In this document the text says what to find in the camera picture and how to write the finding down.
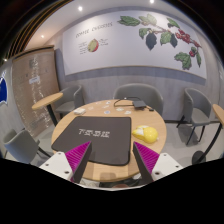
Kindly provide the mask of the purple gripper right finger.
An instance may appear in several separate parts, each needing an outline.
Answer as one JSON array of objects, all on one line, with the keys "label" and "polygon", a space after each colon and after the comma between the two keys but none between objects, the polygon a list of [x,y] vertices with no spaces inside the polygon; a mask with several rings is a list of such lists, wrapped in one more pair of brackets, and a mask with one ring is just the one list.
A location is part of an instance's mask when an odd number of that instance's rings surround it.
[{"label": "purple gripper right finger", "polygon": [[152,170],[157,163],[159,154],[138,142],[133,143],[133,153],[141,174],[140,185],[153,182]]}]

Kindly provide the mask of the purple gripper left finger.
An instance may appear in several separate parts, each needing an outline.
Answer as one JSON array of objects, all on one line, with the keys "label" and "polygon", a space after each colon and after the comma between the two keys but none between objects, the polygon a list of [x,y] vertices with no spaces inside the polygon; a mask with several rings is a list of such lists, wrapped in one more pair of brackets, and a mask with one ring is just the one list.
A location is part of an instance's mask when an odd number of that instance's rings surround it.
[{"label": "purple gripper left finger", "polygon": [[73,172],[71,180],[74,183],[80,182],[91,152],[92,152],[92,142],[89,141],[65,153],[68,163]]}]

